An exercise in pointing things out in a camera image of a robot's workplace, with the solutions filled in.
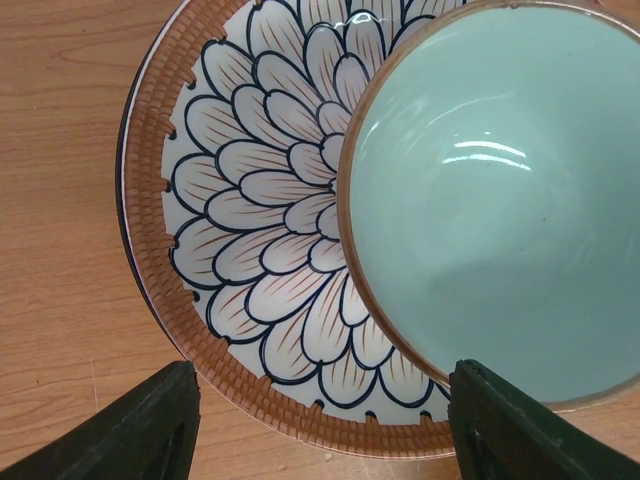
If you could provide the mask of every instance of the floral pattern plate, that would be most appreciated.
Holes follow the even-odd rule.
[[[159,57],[163,38],[191,3],[198,2],[181,6],[141,68],[120,146],[125,243],[141,289],[165,328],[168,314],[150,293],[153,279],[141,273],[144,262],[131,232],[128,198],[139,197],[141,188],[128,184],[126,163],[136,143],[134,110],[152,108],[139,101],[141,82]],[[206,9],[211,2],[199,3]],[[354,431],[371,419],[398,428],[424,424],[425,416],[432,426],[446,419],[448,392],[393,347],[360,300],[340,244],[335,181],[351,113],[375,71],[413,31],[464,3],[246,3],[230,13],[223,35],[205,38],[195,52],[190,81],[181,82],[173,107],[165,108],[170,128],[161,151],[149,153],[160,163],[166,189],[157,207],[173,239],[168,249],[156,250],[193,292],[180,308],[194,309],[208,335],[218,339],[215,345],[224,344],[217,351],[222,348],[224,358],[235,360],[241,381],[251,384],[245,391],[265,388],[261,380],[267,379],[266,388],[279,392],[278,398],[291,400],[295,408],[315,405],[323,418],[355,425]],[[186,51],[193,50],[190,45]],[[144,142],[138,143],[143,149]],[[148,170],[137,175],[152,176]],[[151,228],[144,216],[135,220],[143,230]],[[166,329],[187,357],[197,356],[190,350],[193,339]],[[210,379],[226,368],[215,355],[198,367]],[[234,397],[233,386],[221,390],[256,414],[256,399]],[[443,428],[436,429],[438,435],[447,434]],[[295,435],[301,438],[300,431],[310,429],[298,425]],[[306,439],[380,454],[366,438],[331,445],[322,433]],[[403,455],[403,448],[409,455],[442,453],[405,445],[383,454]]]

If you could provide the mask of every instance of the plate rim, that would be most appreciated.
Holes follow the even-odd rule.
[[[239,392],[239,390],[237,390],[234,385],[230,384],[225,378],[221,378],[217,372],[212,374],[211,372],[213,372],[214,369],[211,368],[210,365],[209,368],[203,369],[202,366],[203,364],[205,366],[207,365],[207,360],[202,361],[202,359],[200,359],[201,361],[198,361],[198,359],[194,358],[198,355],[194,355],[192,352],[189,352],[188,349],[179,345],[175,336],[170,331],[170,328],[162,320],[162,316],[152,300],[152,294],[145,284],[141,267],[139,262],[136,260],[136,253],[134,252],[135,241],[131,236],[126,199],[128,188],[125,166],[127,163],[127,146],[130,140],[129,129],[131,126],[132,116],[136,109],[143,108],[136,104],[137,95],[139,93],[140,86],[146,78],[148,68],[154,61],[155,53],[162,46],[163,40],[167,38],[166,34],[171,31],[171,28],[177,21],[184,20],[187,12],[193,13],[193,9],[196,8],[195,6],[200,6],[201,8],[207,8],[210,5],[217,6],[218,11],[215,16],[216,18],[222,18],[222,20],[220,20],[220,28],[224,31],[224,23],[226,23],[226,21],[239,8],[244,6],[245,3],[246,2],[243,0],[183,1],[161,28],[160,32],[144,55],[127,95],[117,140],[118,143],[115,162],[115,200],[123,248],[138,289],[140,290],[147,307],[151,311],[151,314],[158,325],[162,328],[165,335],[184,358],[194,362],[196,370],[207,381],[207,383],[211,384],[223,397],[233,403],[240,410],[271,429],[310,445],[323,447],[328,450],[341,453],[351,453],[367,457],[386,459],[432,459],[452,456],[455,452],[453,450],[453,441],[448,427],[448,422],[434,423],[428,417],[423,416],[420,424],[380,425],[374,416],[367,416],[366,422],[361,423],[342,420],[337,417],[327,415],[322,412],[322,407],[317,404],[306,407],[287,395],[271,388],[268,377],[255,377],[255,375],[249,372],[244,365],[238,362],[226,351],[228,346],[221,346],[221,342],[226,343],[226,341],[224,339],[215,338],[209,330],[206,329],[204,322],[202,322],[198,317],[201,327],[205,329],[208,336],[218,344],[216,348],[218,350],[224,350],[223,353],[229,355],[229,362],[235,362],[242,370],[245,370],[248,375],[255,377],[255,381],[251,386],[251,389],[253,392],[252,396],[256,398],[247,400],[246,395]],[[196,58],[199,58],[201,48],[202,45],[198,47],[198,56]],[[195,62],[194,64],[189,65],[189,70],[191,70],[194,65]],[[185,84],[186,82],[182,81],[180,83],[180,89],[182,89]],[[175,272],[172,273],[175,275],[176,279],[179,280],[177,274]],[[192,291],[185,288],[184,285],[181,284],[181,288],[184,290],[184,293],[188,293],[189,296],[192,295]],[[198,314],[195,311],[191,300],[186,303],[188,303],[188,308],[190,308],[197,316]],[[275,408],[270,406],[269,411],[266,411],[266,408],[258,405],[257,398],[261,398],[263,404],[275,403],[276,406]],[[412,431],[413,434],[408,435],[407,432],[409,431]],[[423,446],[417,446],[414,440],[420,440]]]

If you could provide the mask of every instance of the painted petal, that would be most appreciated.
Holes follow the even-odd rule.
[[[262,55],[258,59],[256,72],[258,82],[265,92],[283,90],[312,111],[315,111],[322,102],[301,71],[278,55]]]
[[[338,231],[338,210],[336,204],[328,206],[318,218],[318,230],[320,233],[332,240],[340,240]]]
[[[220,285],[213,274],[213,259],[236,237],[237,234],[224,232],[204,218],[192,223],[178,233],[176,247],[171,251],[175,269],[191,285],[205,288]]]
[[[301,3],[305,5],[302,8],[311,9],[315,2]],[[333,72],[343,54],[340,37],[332,27],[318,25],[307,39],[304,51],[305,64],[311,80],[325,100],[339,100],[333,86]]]
[[[238,185],[247,173],[257,170],[284,170],[290,167],[284,153],[255,142],[232,142],[220,149],[218,166],[222,174]]]
[[[345,133],[350,121],[351,114],[339,103],[324,103],[318,109],[318,122],[325,135]]]
[[[361,12],[356,18],[364,21],[349,24],[345,35],[347,51],[360,58],[371,79],[385,58],[382,29],[378,20],[368,12]]]
[[[335,71],[335,82],[342,104],[348,111],[353,112],[369,83],[358,57],[348,54],[340,59]]]
[[[308,308],[303,309],[269,332],[260,354],[271,376],[292,382],[301,381],[315,372],[316,366],[302,352],[302,327],[308,311]]]
[[[393,345],[373,319],[353,329],[353,352],[367,368],[376,368],[391,353]]]
[[[256,138],[268,145],[286,150],[295,140],[271,125],[264,111],[264,93],[253,86],[240,87],[233,95],[238,122]]]
[[[355,406],[371,393],[375,375],[375,370],[360,368],[349,349],[336,363],[322,366],[321,388],[333,404]]]
[[[331,203],[335,203],[333,193],[321,193],[300,200],[284,216],[287,228],[294,233],[315,233],[318,231],[318,215]]]
[[[380,367],[380,373],[385,391],[398,403],[420,404],[429,393],[432,380],[414,367],[397,349],[393,351],[389,361]]]
[[[309,267],[287,275],[267,274],[249,294],[249,313],[263,322],[284,320],[304,306],[329,277]]]
[[[317,145],[298,143],[289,150],[289,163],[295,174],[311,185],[328,185],[336,178],[322,161]]]
[[[326,137],[320,146],[322,160],[324,160],[324,163],[326,163],[334,172],[338,171],[338,163],[340,162],[340,152],[342,151],[343,140],[344,135],[336,133]]]
[[[199,213],[204,212],[210,197],[231,187],[216,170],[213,157],[206,155],[178,162],[171,184],[178,198]]]
[[[271,122],[286,134],[311,142],[322,140],[323,135],[313,113],[288,93],[268,93],[265,111]]]
[[[276,206],[289,205],[323,190],[301,182],[292,173],[262,171],[245,176],[240,191],[260,205]]]
[[[344,0],[298,1],[298,12],[305,32],[318,23],[340,25],[348,17]]]
[[[356,290],[351,275],[349,275],[347,281],[344,282],[341,311],[342,320],[349,326],[362,323],[369,315],[367,308],[364,306],[364,303],[362,303],[358,290]]]
[[[200,97],[187,105],[187,131],[210,153],[231,140],[249,138],[233,116],[231,105],[213,97]]]
[[[379,20],[387,53],[402,27],[402,0],[353,0],[351,11],[357,10],[368,10]]]
[[[320,272],[334,272],[346,266],[342,245],[322,239],[309,252],[311,266]]]
[[[286,233],[285,227],[274,227],[242,235],[220,252],[213,264],[216,273],[230,282],[247,282],[262,275],[260,254],[269,243]]]
[[[309,249],[319,239],[319,235],[289,233],[267,246],[262,265],[271,273],[291,273],[307,262]]]
[[[207,206],[207,215],[218,225],[237,230],[257,230],[283,222],[284,208],[255,205],[238,190],[228,190],[215,196]]]
[[[465,4],[465,0],[413,0],[407,7],[407,21],[424,15],[437,17]]]
[[[249,50],[257,57],[262,52],[277,52],[298,68],[304,68],[304,36],[288,5],[263,2],[249,14]]]
[[[305,354],[313,362],[330,363],[344,352],[349,327],[340,319],[340,291],[346,269],[336,273],[313,301],[302,335]]]
[[[418,18],[414,18],[409,23],[406,23],[404,27],[402,27],[402,30],[400,30],[400,33],[398,33],[398,36],[393,42],[393,45],[391,45],[391,50],[392,51],[395,50],[398,47],[398,45],[400,45],[402,42],[404,42],[406,39],[408,39],[411,35],[413,35],[415,32],[420,30],[422,27],[427,25],[431,20],[433,20],[431,16],[418,17]]]
[[[216,335],[232,341],[246,342],[259,337],[269,328],[268,325],[261,325],[249,318],[244,310],[244,299],[250,288],[249,285],[225,285],[211,299],[207,323]]]
[[[233,91],[240,85],[253,83],[251,60],[230,42],[209,42],[202,51],[202,63],[209,86],[227,100],[231,100]]]

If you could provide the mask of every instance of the bowl rim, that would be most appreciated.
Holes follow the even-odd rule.
[[[602,21],[609,26],[623,31],[639,43],[640,32],[631,27],[627,22],[612,16],[605,11],[602,5],[598,7],[586,6],[579,0],[477,0],[463,7],[445,13],[429,22],[424,27],[411,35],[397,50],[391,53],[380,69],[375,73],[367,87],[365,88],[360,101],[358,102],[351,122],[345,132],[344,142],[340,153],[340,162],[337,173],[336,204],[338,212],[338,227],[342,242],[344,256],[347,267],[353,278],[354,285],[360,294],[365,307],[370,312],[376,324],[384,334],[411,362],[413,362],[424,373],[431,376],[437,382],[446,387],[450,387],[449,376],[427,361],[410,343],[400,334],[393,322],[387,317],[382,307],[376,300],[366,276],[362,269],[353,237],[353,228],[350,215],[350,190],[351,172],[355,147],[363,122],[367,116],[369,108],[377,98],[377,94],[384,85],[387,78],[403,62],[403,60],[422,45],[430,37],[450,25],[451,23],[468,15],[484,10],[494,9],[517,9],[527,7],[546,7],[568,10],[575,13],[586,14]],[[589,395],[575,397],[560,402],[544,403],[555,412],[568,412],[580,408],[598,405],[606,401],[613,400],[640,386],[640,371],[632,378],[615,385],[607,390],[602,390]]]

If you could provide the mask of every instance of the blue outline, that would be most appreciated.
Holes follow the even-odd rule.
[[[403,402],[401,400],[398,400],[387,388],[387,386],[384,383],[384,375],[380,375],[380,386],[382,387],[382,390],[384,391],[384,393],[387,394],[387,396],[393,400],[394,402],[396,402],[398,405],[405,407],[405,408],[418,408],[421,407],[425,402],[427,402],[429,400],[429,398],[431,397],[431,394],[433,393],[433,387],[435,386],[436,382],[433,381],[433,379],[427,375],[424,374],[424,376],[426,378],[429,379],[429,385],[427,386],[427,391],[425,392],[425,394],[423,395],[423,397],[420,400],[416,400],[415,402],[410,402],[410,403],[406,403]]]
[[[367,398],[369,398],[369,396],[371,395],[371,392],[373,392],[373,389],[376,387],[376,383],[378,382],[378,379],[381,379],[381,378],[382,378],[382,375],[380,375],[380,372],[376,371],[373,374],[373,378],[371,379],[371,384],[369,385],[369,388],[367,388],[359,398],[355,399],[351,403],[340,403],[335,401],[333,398],[331,398],[331,396],[327,393],[327,390],[324,387],[324,382],[322,381],[322,371],[318,373],[318,386],[320,387],[320,391],[322,392],[322,394],[325,396],[327,400],[329,400],[329,402],[331,402],[332,405],[338,408],[344,408],[345,410],[349,410],[351,408],[357,407],[358,405],[361,405]]]
[[[259,92],[262,92],[262,94],[264,95],[264,89],[263,88],[258,87],[257,85],[249,84],[249,83],[244,83],[244,84],[238,86],[233,91],[233,93],[231,94],[231,111],[233,112],[233,117],[236,119],[236,122],[238,122],[238,125],[245,131],[245,133],[247,134],[247,136],[249,138],[253,138],[253,139],[257,140],[258,142],[265,143],[266,145],[269,145],[271,148],[274,148],[274,149],[279,150],[281,152],[286,152],[286,148],[280,148],[280,147],[277,147],[277,146],[275,146],[275,145],[273,145],[271,143],[267,143],[266,140],[264,140],[263,138],[260,138],[260,137],[256,136],[255,134],[251,133],[249,131],[249,129],[244,125],[244,123],[242,123],[242,120],[240,120],[240,115],[238,115],[238,108],[236,107],[236,96],[238,95],[240,90],[242,90],[243,88],[245,88],[245,89],[246,88],[254,88],[254,89],[258,90]],[[264,98],[262,100],[262,109],[264,110]]]
[[[211,89],[211,91],[213,93],[215,93],[217,96],[219,96],[220,98],[222,98],[225,103],[230,103],[231,99],[227,100],[226,98],[224,98],[224,95],[222,95],[222,93],[220,92],[220,90],[218,88],[216,88],[216,86],[213,83],[213,80],[211,78],[211,75],[209,74],[209,71],[207,69],[207,62],[204,61],[204,56],[205,53],[207,52],[207,50],[209,48],[211,48],[213,45],[221,45],[221,46],[228,46],[231,47],[233,50],[237,51],[238,53],[242,54],[244,57],[246,57],[250,62],[253,63],[253,61],[255,60],[253,58],[253,56],[251,54],[249,54],[248,52],[245,52],[242,48],[240,48],[238,45],[236,45],[233,42],[230,42],[227,40],[227,37],[223,37],[220,39],[212,39],[209,40],[207,43],[204,44],[204,46],[202,47],[202,50],[200,51],[200,63],[202,64],[202,73],[204,74],[204,78],[207,82],[207,85],[209,85],[209,88]]]
[[[210,153],[190,153],[188,155],[185,155],[184,157],[182,157],[180,160],[178,160],[175,164],[175,166],[173,167],[173,170],[171,171],[171,179],[169,180],[170,185],[171,185],[171,193],[173,193],[173,195],[176,197],[176,200],[178,200],[178,203],[188,212],[194,213],[196,215],[204,215],[205,212],[199,212],[197,210],[195,210],[193,207],[191,207],[189,204],[187,204],[186,200],[184,200],[179,194],[178,194],[178,188],[177,188],[177,183],[176,182],[176,172],[178,171],[178,168],[183,164],[186,163],[188,160],[191,160],[193,158],[198,158],[198,157],[207,157],[213,160],[213,166],[216,169],[216,171],[218,170],[218,167],[216,165],[216,161],[215,161],[215,157],[213,155],[211,155]]]
[[[303,267],[306,262],[302,263],[301,265],[298,265],[295,268],[292,268],[291,270],[287,271],[287,272],[274,272],[273,270],[271,270],[270,268],[268,268],[265,264],[264,264],[264,255],[265,252],[278,240],[282,240],[284,237],[289,236],[289,235],[294,235],[294,236],[298,236],[298,237],[309,237],[311,235],[316,235],[315,233],[292,233],[288,228],[287,228],[287,233],[285,233],[284,235],[282,235],[281,237],[275,238],[273,239],[271,242],[269,242],[267,244],[266,247],[264,247],[262,249],[262,251],[260,252],[260,256],[258,257],[258,261],[260,262],[260,266],[262,267],[262,269],[267,272],[270,275],[278,276],[278,275],[289,275],[290,273],[295,272],[296,270],[299,270],[301,267]]]
[[[174,235],[174,245],[173,247],[169,247],[169,263],[171,263],[171,267],[173,268],[173,270],[178,274],[178,276],[183,279],[185,282],[187,282],[189,285],[191,285],[192,287],[195,288],[199,288],[201,290],[205,290],[205,291],[212,291],[212,290],[216,290],[217,288],[220,287],[220,285],[205,285],[202,283],[198,283],[198,282],[194,282],[193,280],[191,280],[190,278],[188,278],[177,266],[176,261],[175,261],[175,251],[178,250],[180,248],[180,236],[189,228],[191,227],[193,224],[199,222],[200,220],[209,220],[206,216],[197,216],[194,217],[190,220],[188,220],[187,222],[183,223],[180,228],[178,229],[178,231],[175,233]],[[213,274],[214,278],[217,280],[217,277],[215,276],[215,274],[213,273],[213,260],[215,260],[215,257],[212,259],[212,263],[211,263],[211,273]]]
[[[238,183],[234,183],[232,182],[229,177],[227,177],[227,175],[224,173],[223,169],[220,167],[220,157],[222,156],[222,152],[229,146],[231,145],[235,145],[237,143],[253,143],[255,145],[260,145],[263,147],[267,147],[267,148],[271,148],[273,150],[275,150],[278,153],[282,153],[281,150],[275,148],[273,145],[269,145],[268,143],[262,141],[262,140],[254,140],[252,138],[242,138],[242,139],[237,139],[237,140],[231,140],[227,143],[225,143],[224,145],[222,145],[219,149],[218,149],[218,154],[215,155],[215,165],[216,165],[216,170],[218,171],[218,174],[224,178],[229,184],[231,185],[235,185],[236,187],[240,188],[240,183],[242,181],[242,179],[248,175],[248,173],[245,173],[244,175],[242,175],[242,177],[240,177],[240,180],[238,181]]]
[[[403,22],[402,27],[400,28],[400,30],[398,30],[398,33],[396,34],[396,36],[393,38],[393,41],[391,42],[388,55],[391,55],[393,53],[393,50],[398,45],[398,39],[402,36],[404,32],[406,32],[409,29],[411,25],[413,25],[418,20],[422,20],[422,19],[434,20],[435,18],[436,18],[435,15],[420,15],[419,17],[412,18],[407,23]]]
[[[301,269],[305,268],[305,266],[307,266],[307,265],[306,265],[306,264],[303,264],[303,265],[301,265],[301,266],[300,266],[300,268],[298,268],[297,270],[294,270],[294,271],[293,271],[293,272],[291,272],[291,273],[297,272],[298,270],[301,270]],[[294,316],[294,315],[296,315],[297,313],[299,313],[299,312],[300,312],[304,307],[306,307],[306,306],[309,304],[309,302],[314,302],[314,301],[315,301],[316,297],[318,296],[318,293],[319,293],[319,292],[320,292],[320,291],[321,291],[321,290],[326,286],[327,282],[328,282],[329,280],[331,280],[331,277],[332,277],[332,276],[330,275],[330,276],[329,276],[329,278],[328,278],[326,281],[324,281],[324,282],[323,282],[323,283],[322,283],[322,284],[317,288],[317,290],[309,296],[309,298],[308,298],[306,301],[302,302],[302,304],[301,304],[298,308],[296,308],[296,309],[292,310],[292,311],[291,311],[291,312],[289,312],[287,315],[285,315],[284,317],[280,317],[280,318],[278,318],[277,320],[269,320],[269,321],[265,321],[265,320],[260,320],[260,319],[258,319],[258,318],[256,318],[256,317],[254,317],[254,316],[251,314],[251,311],[249,310],[249,299],[251,298],[251,295],[253,294],[253,291],[256,289],[256,286],[257,286],[257,285],[258,285],[262,280],[264,280],[264,278],[265,278],[266,276],[267,276],[267,275],[265,275],[263,278],[261,278],[259,282],[256,282],[256,283],[254,283],[254,284],[251,286],[251,288],[249,289],[249,292],[247,292],[247,296],[246,296],[246,297],[245,297],[245,299],[244,299],[244,309],[245,309],[245,311],[247,312],[247,316],[248,316],[249,318],[251,318],[254,322],[256,322],[256,323],[260,323],[260,324],[263,324],[263,325],[274,325],[274,324],[276,324],[276,323],[281,323],[281,322],[284,322],[285,320],[290,319],[291,317],[293,317],[293,316]],[[272,275],[272,276],[274,276],[274,277],[284,277],[285,275]]]
[[[271,381],[273,381],[274,383],[277,383],[278,385],[300,385],[302,383],[306,383],[309,380],[311,380],[315,375],[318,374],[318,369],[319,369],[319,365],[314,363],[314,362],[309,362],[311,365],[313,365],[315,368],[308,373],[307,375],[305,375],[302,378],[299,378],[297,380],[287,380],[281,377],[278,377],[277,375],[274,375],[273,372],[271,372],[271,370],[269,370],[269,367],[267,365],[267,362],[265,361],[265,349],[267,348],[267,341],[269,339],[269,336],[271,335],[271,331],[273,330],[274,327],[271,327],[267,330],[268,334],[265,335],[262,340],[260,341],[260,346],[258,347],[258,358],[260,358],[260,363],[262,364],[262,368],[264,370],[264,372],[269,376],[269,378],[271,379]],[[302,337],[300,337],[300,346],[302,347]]]
[[[212,323],[212,314],[211,314],[211,310],[213,309],[213,302],[215,300],[215,298],[220,294],[220,292],[222,291],[222,289],[225,287],[226,285],[221,286],[213,295],[211,295],[211,298],[209,299],[209,301],[207,302],[207,307],[205,309],[205,323],[207,324],[207,327],[209,328],[209,331],[216,337],[216,338],[224,338],[227,343],[229,345],[248,345],[250,343],[254,343],[255,341],[259,340],[261,337],[268,335],[269,332],[271,331],[271,328],[267,328],[265,330],[263,330],[262,332],[260,332],[259,334],[245,339],[245,340],[234,340],[231,337],[229,337],[228,335],[220,335],[220,333],[218,331],[216,331],[215,327],[213,326]]]
[[[210,99],[210,100],[219,100],[220,102],[224,103],[225,105],[229,105],[229,102],[227,102],[224,98],[220,98],[220,97],[216,97],[215,95],[196,95],[195,97],[193,97],[191,100],[189,100],[189,102],[187,103],[186,107],[184,107],[184,126],[185,129],[187,130],[187,135],[189,136],[189,138],[191,139],[191,141],[193,142],[193,144],[198,147],[202,152],[207,153],[209,155],[215,155],[214,152],[212,152],[211,150],[209,150],[208,148],[205,148],[204,145],[202,145],[198,140],[196,140],[196,137],[194,136],[193,132],[191,131],[191,127],[189,127],[189,111],[191,110],[191,107],[193,106],[194,103],[200,101],[200,100],[204,100],[204,99]]]
[[[300,18],[298,17],[296,12],[293,10],[293,8],[291,8],[291,6],[288,3],[286,3],[285,1],[281,1],[281,0],[264,0],[263,2],[260,2],[258,4],[254,4],[253,7],[251,8],[251,12],[249,12],[249,17],[247,18],[246,35],[247,35],[247,48],[249,49],[248,53],[253,58],[256,58],[256,63],[257,63],[257,57],[259,57],[264,52],[261,52],[260,54],[258,54],[256,56],[255,52],[253,51],[253,47],[251,45],[251,43],[252,43],[251,42],[251,29],[252,29],[251,27],[253,26],[253,16],[255,15],[255,12],[259,12],[260,10],[262,10],[262,8],[266,4],[266,2],[279,3],[280,5],[284,6],[287,10],[289,10],[289,13],[291,13],[291,16],[293,17],[294,22],[296,23],[296,25],[300,29],[300,33],[302,34],[302,37],[304,38],[304,35],[305,35],[304,26],[302,25],[302,22],[300,21]]]
[[[269,120],[269,123],[271,123],[271,125],[276,129],[279,130],[280,132],[282,132],[284,135],[286,135],[287,137],[290,137],[294,140],[300,140],[300,141],[306,141],[309,142],[310,140],[308,138],[301,138],[298,136],[293,136],[291,133],[289,132],[285,132],[276,122],[273,121],[273,118],[271,118],[271,113],[269,113],[269,109],[267,108],[267,100],[271,97],[273,97],[274,93],[279,93],[284,95],[285,97],[289,97],[291,100],[293,100],[294,102],[300,104],[300,106],[305,109],[307,111],[307,113],[309,113],[309,115],[311,116],[311,118],[313,118],[315,120],[315,115],[313,114],[313,111],[307,107],[304,103],[302,103],[300,100],[298,100],[296,97],[294,97],[293,95],[291,95],[290,93],[284,91],[284,90],[269,90],[268,93],[266,93],[264,95],[264,100],[262,102],[262,108],[264,109],[264,114],[267,116],[267,120]],[[320,130],[321,135],[324,133],[322,131],[322,129],[320,128],[320,125],[318,125],[318,122],[316,122],[316,127],[318,127],[318,130]]]
[[[211,202],[214,201],[214,199],[218,198],[223,193],[228,193],[228,192],[231,192],[231,191],[237,191],[238,193],[240,193],[240,196],[242,196],[242,193],[240,192],[240,189],[234,186],[234,187],[227,188],[226,190],[222,190],[221,192],[216,193],[215,195],[210,197],[209,200],[207,200],[207,203],[205,203],[205,205],[204,205],[204,209],[205,209],[204,215],[205,215],[205,217],[207,218],[207,220],[209,220],[209,222],[211,222],[213,225],[218,227],[220,230],[224,230],[225,232],[229,232],[229,233],[242,233],[242,234],[244,234],[244,233],[247,233],[247,232],[257,232],[258,230],[266,230],[267,228],[277,227],[278,225],[285,225],[285,223],[284,223],[284,214],[285,214],[285,212],[282,212],[282,222],[274,223],[272,225],[267,225],[266,227],[251,228],[251,229],[249,229],[249,228],[233,228],[233,227],[227,227],[227,226],[224,226],[224,225],[218,223],[213,218],[211,218],[211,216],[209,215],[209,210],[210,210],[209,205],[211,204]],[[257,204],[255,204],[255,205],[258,206],[258,207],[267,208],[267,207],[264,207],[262,205],[257,205]]]
[[[322,134],[324,136],[324,138],[326,138],[326,134],[324,133],[324,131],[322,131]],[[298,143],[294,143],[293,145],[291,145],[289,147],[289,150],[287,150],[287,165],[289,165],[289,168],[291,169],[291,172],[302,182],[305,183],[307,185],[310,185],[312,187],[324,187],[326,188],[329,192],[331,192],[330,190],[330,186],[331,186],[331,180],[335,179],[335,175],[333,176],[332,179],[328,180],[327,183],[311,183],[308,182],[306,180],[303,180],[302,177],[298,174],[298,172],[296,172],[296,169],[293,167],[293,163],[291,163],[291,152],[293,151],[293,149],[297,146],[297,145],[311,145],[312,147],[316,147],[318,149],[318,156],[320,157],[320,161],[322,162],[322,164],[324,166],[326,166],[325,161],[322,159],[322,155],[320,154],[320,145],[318,145],[317,143],[311,143],[311,142],[298,142]],[[333,169],[329,169],[329,173],[335,173],[333,171]]]
[[[230,247],[231,247],[231,245],[233,245],[234,243],[236,243],[237,241],[239,241],[241,238],[246,237],[247,235],[253,235],[254,233],[257,233],[257,232],[263,232],[263,231],[265,231],[265,230],[268,230],[268,229],[262,229],[262,230],[247,230],[244,234],[240,235],[240,236],[239,236],[238,238],[236,238],[235,240],[233,240],[233,241],[231,241],[231,242],[227,243],[224,247],[222,247],[222,248],[218,251],[217,255],[212,259],[212,268],[213,268],[213,274],[214,274],[214,276],[215,276],[218,280],[220,280],[220,282],[221,282],[223,285],[229,285],[229,286],[232,286],[232,287],[239,287],[239,286],[242,286],[242,285],[246,285],[247,283],[251,283],[251,282],[253,282],[253,281],[260,281],[260,277],[264,277],[264,276],[266,275],[266,271],[263,271],[263,272],[258,273],[257,275],[255,275],[255,276],[253,276],[253,277],[251,277],[251,278],[249,278],[249,279],[247,279],[247,280],[238,281],[238,280],[230,280],[230,279],[228,279],[228,278],[223,278],[222,276],[220,276],[220,275],[218,274],[218,271],[216,270],[216,261],[218,260],[218,258],[220,258],[220,255],[221,255],[225,250],[227,250],[228,248],[230,248]],[[262,267],[262,264],[260,263],[260,260],[259,260],[259,259],[258,259],[258,264],[260,265],[260,267]]]

